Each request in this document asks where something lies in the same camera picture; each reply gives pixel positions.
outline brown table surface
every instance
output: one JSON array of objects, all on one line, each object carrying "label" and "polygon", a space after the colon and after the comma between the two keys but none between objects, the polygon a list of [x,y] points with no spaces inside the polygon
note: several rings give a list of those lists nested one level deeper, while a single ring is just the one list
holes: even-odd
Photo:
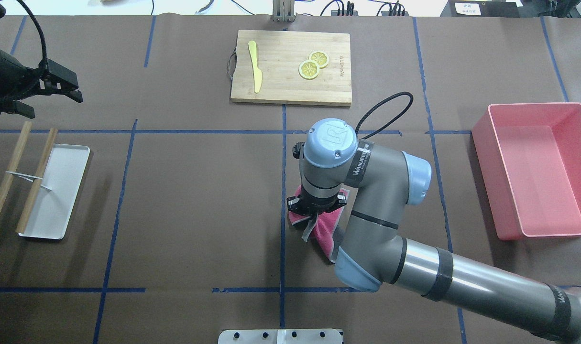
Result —
[{"label": "brown table surface", "polygon": [[[39,38],[22,20],[0,20],[0,48],[35,66]],[[356,124],[400,91],[414,105],[373,139],[427,159],[435,176],[399,233],[581,285],[581,238],[496,237],[470,135],[489,104],[581,102],[581,19],[298,18],[288,30],[350,33],[350,108],[229,101],[237,31],[285,27],[266,15],[39,21],[48,57],[78,74],[85,102],[26,100],[37,117],[19,170],[34,171],[50,127],[93,155],[59,242],[13,232],[29,187],[13,183],[0,219],[0,343],[215,343],[223,329],[280,327],[343,329],[361,344],[546,342],[399,287],[349,292],[286,221],[283,199],[299,185],[290,148],[304,131],[327,117]],[[362,129],[403,107],[386,104]],[[0,116],[0,181],[23,122]]]}]

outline lemon slice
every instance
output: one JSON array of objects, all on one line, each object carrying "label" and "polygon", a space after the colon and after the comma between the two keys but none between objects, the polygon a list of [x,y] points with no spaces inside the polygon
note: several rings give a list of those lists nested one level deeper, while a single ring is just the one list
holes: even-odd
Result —
[{"label": "lemon slice", "polygon": [[299,74],[307,79],[312,80],[320,73],[320,67],[315,61],[305,60],[299,65]]},{"label": "lemon slice", "polygon": [[329,63],[328,54],[323,52],[322,50],[316,50],[309,55],[309,59],[315,61],[320,68],[327,67]]}]

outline light blue cap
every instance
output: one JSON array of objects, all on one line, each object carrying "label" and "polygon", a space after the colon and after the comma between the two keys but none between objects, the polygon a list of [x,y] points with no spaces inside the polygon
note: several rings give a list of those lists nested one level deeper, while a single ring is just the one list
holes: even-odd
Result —
[{"label": "light blue cap", "polygon": [[382,285],[382,281],[358,265],[341,246],[335,262],[335,274],[343,283],[360,291],[376,292]]},{"label": "light blue cap", "polygon": [[312,165],[333,168],[351,159],[358,148],[354,129],[341,119],[325,118],[307,133],[304,156]]},{"label": "light blue cap", "polygon": [[422,203],[426,197],[426,191],[430,186],[430,178],[433,170],[428,161],[415,157],[403,152],[407,163],[407,172],[409,174],[409,197],[407,204],[417,205]]}]

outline pink bin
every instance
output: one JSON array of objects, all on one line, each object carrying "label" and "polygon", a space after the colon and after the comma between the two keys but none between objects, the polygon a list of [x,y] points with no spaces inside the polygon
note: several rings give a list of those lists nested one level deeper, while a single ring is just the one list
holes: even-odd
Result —
[{"label": "pink bin", "polygon": [[581,104],[493,104],[472,135],[501,240],[581,236]]}]

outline yellow knife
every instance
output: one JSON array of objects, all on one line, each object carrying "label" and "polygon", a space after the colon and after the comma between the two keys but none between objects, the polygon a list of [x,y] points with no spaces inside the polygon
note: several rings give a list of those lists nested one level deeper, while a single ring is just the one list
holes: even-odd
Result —
[{"label": "yellow knife", "polygon": [[260,87],[263,84],[263,72],[258,69],[257,64],[257,48],[256,42],[248,42],[248,50],[250,51],[250,58],[252,59],[252,71],[254,73],[254,93],[260,92]]}]

